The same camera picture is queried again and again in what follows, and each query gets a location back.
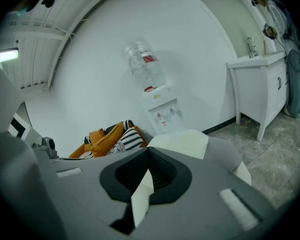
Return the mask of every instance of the white panel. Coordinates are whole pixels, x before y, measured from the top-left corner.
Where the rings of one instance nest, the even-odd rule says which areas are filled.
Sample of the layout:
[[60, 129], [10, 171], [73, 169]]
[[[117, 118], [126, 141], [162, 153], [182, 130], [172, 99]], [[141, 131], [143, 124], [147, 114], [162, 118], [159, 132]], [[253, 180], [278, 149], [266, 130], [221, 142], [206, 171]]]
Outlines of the white panel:
[[21, 43], [22, 49], [19, 51], [20, 72], [23, 77], [23, 86], [32, 85], [32, 56], [35, 50], [36, 38], [23, 38]]
[[7, 74], [9, 79], [13, 82], [14, 86], [19, 89], [17, 77], [16, 77], [16, 69], [15, 69], [15, 61], [8, 60], [5, 62], [2, 62], [1, 64], [4, 64], [6, 66]]
[[36, 46], [34, 65], [33, 65], [33, 84], [40, 84], [41, 76], [44, 75], [44, 71], [48, 70], [47, 64], [49, 63], [46, 56], [47, 43], [49, 39], [39, 38]]
[[22, 39], [14, 38], [13, 39], [13, 47], [17, 47], [19, 49], [19, 56], [17, 59], [11, 61], [14, 68], [14, 74], [16, 79], [16, 87], [18, 89], [22, 88], [24, 86], [24, 77], [22, 72], [22, 56], [23, 56], [23, 50], [22, 50]]
[[273, 79], [268, 81], [268, 107], [267, 107], [267, 123], [271, 122], [276, 115], [278, 114], [277, 110], [277, 95], [279, 89], [279, 80], [278, 76], [275, 76]]
[[21, 77], [22, 77], [22, 85], [21, 85], [21, 88], [24, 88], [24, 87], [26, 87], [26, 81], [25, 81], [25, 70], [24, 70], [24, 68], [25, 68], [25, 47], [26, 47], [26, 39], [25, 38], [20, 38], [20, 39], [18, 39], [19, 40], [19, 42], [20, 42], [20, 45], [19, 45], [19, 47], [20, 47], [20, 50], [19, 50], [19, 52], [21, 53], [21, 55], [20, 55], [20, 58], [19, 58], [19, 60], [18, 60], [18, 62], [19, 62], [19, 67], [20, 67], [20, 70], [19, 70], [19, 73], [20, 73], [20, 75], [21, 75]]
[[41, 63], [38, 65], [39, 67], [35, 70], [40, 70], [38, 75], [40, 83], [48, 82], [52, 63], [60, 44], [60, 40], [49, 39], [45, 42], [43, 52], [41, 54], [37, 54], [41, 59]]
[[260, 86], [262, 79], [260, 77], [260, 68], [238, 68], [234, 70], [235, 78], [239, 90], [239, 110], [256, 120], [261, 121], [262, 97]]
[[280, 81], [280, 89], [278, 90], [277, 93], [277, 111], [281, 111], [281, 109], [284, 107], [286, 104], [287, 100], [287, 66], [284, 65], [282, 68], [278, 70], [278, 75], [279, 75], [279, 81]]

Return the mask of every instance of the tiled floor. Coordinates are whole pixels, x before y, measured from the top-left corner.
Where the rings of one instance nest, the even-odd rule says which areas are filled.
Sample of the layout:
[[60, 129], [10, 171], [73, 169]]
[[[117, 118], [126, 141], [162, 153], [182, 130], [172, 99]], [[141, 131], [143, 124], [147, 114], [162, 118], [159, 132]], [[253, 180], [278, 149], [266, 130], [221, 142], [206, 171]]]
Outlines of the tiled floor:
[[247, 118], [209, 134], [231, 140], [243, 155], [252, 186], [277, 208], [300, 189], [300, 118], [280, 112], [257, 141], [259, 125]]

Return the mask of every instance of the gray machine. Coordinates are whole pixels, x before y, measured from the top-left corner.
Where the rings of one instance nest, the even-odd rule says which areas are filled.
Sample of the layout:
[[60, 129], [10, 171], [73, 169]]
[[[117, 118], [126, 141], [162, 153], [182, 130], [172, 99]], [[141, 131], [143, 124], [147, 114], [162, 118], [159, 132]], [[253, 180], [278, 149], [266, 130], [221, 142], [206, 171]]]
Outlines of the gray machine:
[[[274, 221], [259, 192], [208, 161], [153, 147], [58, 158], [53, 140], [33, 129], [8, 134], [22, 96], [1, 70], [0, 96], [11, 97], [9, 107], [0, 101], [0, 194], [43, 238], [253, 239]], [[154, 193], [135, 227], [131, 196], [147, 170]]]

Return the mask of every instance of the cabinet leg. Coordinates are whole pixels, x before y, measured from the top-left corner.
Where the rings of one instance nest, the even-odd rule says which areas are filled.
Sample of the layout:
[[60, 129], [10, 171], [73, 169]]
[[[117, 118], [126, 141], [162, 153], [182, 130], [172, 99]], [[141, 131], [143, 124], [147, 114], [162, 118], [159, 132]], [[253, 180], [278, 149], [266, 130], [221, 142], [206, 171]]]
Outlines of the cabinet leg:
[[263, 139], [264, 134], [265, 134], [265, 130], [266, 130], [266, 126], [265, 126], [264, 123], [262, 123], [262, 124], [260, 125], [260, 128], [259, 128], [258, 137], [256, 138], [256, 140], [257, 140], [258, 142], [261, 142], [261, 140]]
[[236, 113], [235, 122], [237, 125], [240, 125], [240, 123], [241, 123], [241, 113], [240, 112]]

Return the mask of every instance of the faucet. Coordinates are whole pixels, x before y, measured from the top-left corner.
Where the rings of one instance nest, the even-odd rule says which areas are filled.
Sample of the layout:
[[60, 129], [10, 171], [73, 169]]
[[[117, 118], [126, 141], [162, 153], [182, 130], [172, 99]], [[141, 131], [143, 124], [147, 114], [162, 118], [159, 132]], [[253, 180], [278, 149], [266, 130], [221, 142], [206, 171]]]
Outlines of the faucet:
[[249, 58], [253, 58], [253, 57], [258, 56], [256, 46], [255, 46], [255, 40], [252, 37], [248, 37], [246, 39], [246, 43], [248, 44], [248, 48], [249, 48]]

